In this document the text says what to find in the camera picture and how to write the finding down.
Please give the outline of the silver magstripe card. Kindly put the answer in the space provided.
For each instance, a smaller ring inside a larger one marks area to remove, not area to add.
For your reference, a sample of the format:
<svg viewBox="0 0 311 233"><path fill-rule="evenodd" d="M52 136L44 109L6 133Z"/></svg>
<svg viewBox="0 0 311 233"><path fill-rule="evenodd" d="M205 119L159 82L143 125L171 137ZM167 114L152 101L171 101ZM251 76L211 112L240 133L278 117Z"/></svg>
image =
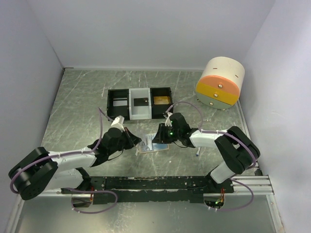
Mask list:
<svg viewBox="0 0 311 233"><path fill-rule="evenodd" d="M154 146L152 140L155 137L155 133L146 134L143 136L142 141L140 143L141 152L149 152L154 150Z"/></svg>

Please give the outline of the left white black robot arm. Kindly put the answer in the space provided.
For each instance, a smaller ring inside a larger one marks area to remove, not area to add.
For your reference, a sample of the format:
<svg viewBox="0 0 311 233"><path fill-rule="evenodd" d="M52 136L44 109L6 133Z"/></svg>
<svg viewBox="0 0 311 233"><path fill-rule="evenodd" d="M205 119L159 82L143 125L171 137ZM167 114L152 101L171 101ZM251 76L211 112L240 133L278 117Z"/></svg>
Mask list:
<svg viewBox="0 0 311 233"><path fill-rule="evenodd" d="M80 150L55 152L38 147L10 170L11 191L23 200L59 188L84 194L91 190L86 168L99 166L109 161L110 155L132 149L140 142L141 138L127 128L110 128L102 139Z"/></svg>

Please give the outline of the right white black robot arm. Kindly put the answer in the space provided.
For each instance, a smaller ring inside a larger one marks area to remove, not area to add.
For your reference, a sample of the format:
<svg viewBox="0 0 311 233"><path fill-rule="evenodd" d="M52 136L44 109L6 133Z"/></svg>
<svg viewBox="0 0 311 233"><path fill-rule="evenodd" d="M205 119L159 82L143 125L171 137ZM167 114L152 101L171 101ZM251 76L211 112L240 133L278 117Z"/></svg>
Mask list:
<svg viewBox="0 0 311 233"><path fill-rule="evenodd" d="M223 161L208 175L207 190L217 193L223 182L252 168L260 157L260 150L237 126L223 131L206 131L192 128L181 113L171 114L165 123L159 124L152 142L171 144L176 141L187 148L218 149Z"/></svg>

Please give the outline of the beige leather card holder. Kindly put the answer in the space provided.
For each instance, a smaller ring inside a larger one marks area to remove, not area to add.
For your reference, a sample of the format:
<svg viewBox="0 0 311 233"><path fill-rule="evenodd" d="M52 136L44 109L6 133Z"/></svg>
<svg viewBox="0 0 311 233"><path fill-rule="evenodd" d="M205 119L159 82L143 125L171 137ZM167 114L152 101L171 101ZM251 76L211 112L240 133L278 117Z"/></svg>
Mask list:
<svg viewBox="0 0 311 233"><path fill-rule="evenodd" d="M155 143L153 143L153 146L154 146L154 150L153 151L141 152L141 150L140 150L140 143L139 143L137 145L138 153L144 154L144 153L158 152L158 151L168 150L170 148L168 144L155 144Z"/></svg>

